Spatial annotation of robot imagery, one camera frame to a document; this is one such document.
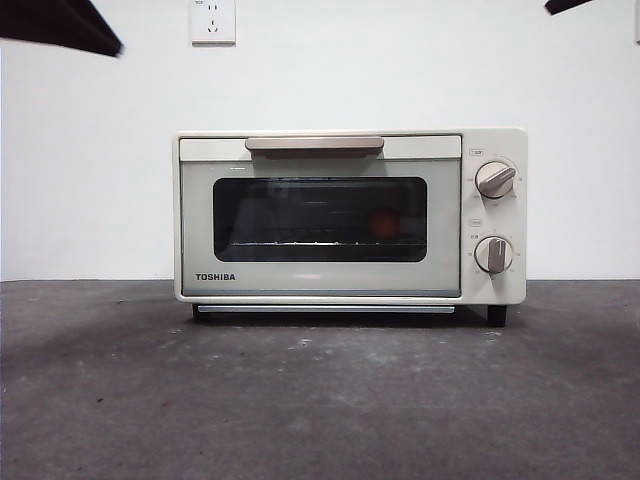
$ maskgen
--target oven glass window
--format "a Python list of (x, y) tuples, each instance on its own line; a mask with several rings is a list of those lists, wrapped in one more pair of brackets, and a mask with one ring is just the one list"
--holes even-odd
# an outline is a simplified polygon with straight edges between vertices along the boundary
[(223, 178), (213, 187), (224, 262), (419, 262), (422, 178)]

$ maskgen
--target white wall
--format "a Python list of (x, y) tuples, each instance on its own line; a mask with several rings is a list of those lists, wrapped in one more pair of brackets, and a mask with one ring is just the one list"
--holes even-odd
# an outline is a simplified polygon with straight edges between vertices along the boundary
[(5, 280), (171, 277), (178, 130), (461, 125), (530, 133), (530, 278), (640, 277), (633, 0), (238, 0), (229, 48), (95, 3), (120, 60), (0, 42)]

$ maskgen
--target door handle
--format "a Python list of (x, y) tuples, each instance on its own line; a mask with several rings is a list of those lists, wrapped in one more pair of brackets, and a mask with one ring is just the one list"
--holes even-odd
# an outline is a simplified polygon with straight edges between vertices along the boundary
[(247, 150), (270, 152), (277, 150), (380, 150), (382, 137), (252, 137), (245, 140)]

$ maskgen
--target wall outlet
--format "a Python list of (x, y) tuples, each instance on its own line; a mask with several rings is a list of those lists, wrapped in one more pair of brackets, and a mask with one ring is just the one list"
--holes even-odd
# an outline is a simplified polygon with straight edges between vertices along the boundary
[(191, 43), (236, 43), (235, 0), (191, 0)]

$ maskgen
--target temperature knob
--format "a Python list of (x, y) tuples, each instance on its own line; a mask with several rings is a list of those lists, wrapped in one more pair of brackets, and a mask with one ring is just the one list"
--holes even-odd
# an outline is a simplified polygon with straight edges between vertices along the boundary
[(513, 188), (516, 169), (502, 162), (489, 162), (476, 174), (476, 186), (487, 198), (501, 198)]
[(488, 237), (476, 247), (476, 262), (487, 273), (502, 273), (511, 266), (513, 249), (500, 237)]

